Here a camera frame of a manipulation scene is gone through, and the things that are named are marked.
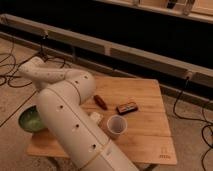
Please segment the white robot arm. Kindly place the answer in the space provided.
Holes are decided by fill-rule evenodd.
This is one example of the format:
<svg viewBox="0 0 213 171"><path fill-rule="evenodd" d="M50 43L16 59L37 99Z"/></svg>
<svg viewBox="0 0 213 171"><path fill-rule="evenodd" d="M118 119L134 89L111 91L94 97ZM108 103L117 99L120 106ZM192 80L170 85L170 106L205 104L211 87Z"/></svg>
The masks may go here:
<svg viewBox="0 0 213 171"><path fill-rule="evenodd" d="M19 72L35 84L38 114L78 171L139 171L81 108L96 89L89 72L47 68L39 57L22 64Z"/></svg>

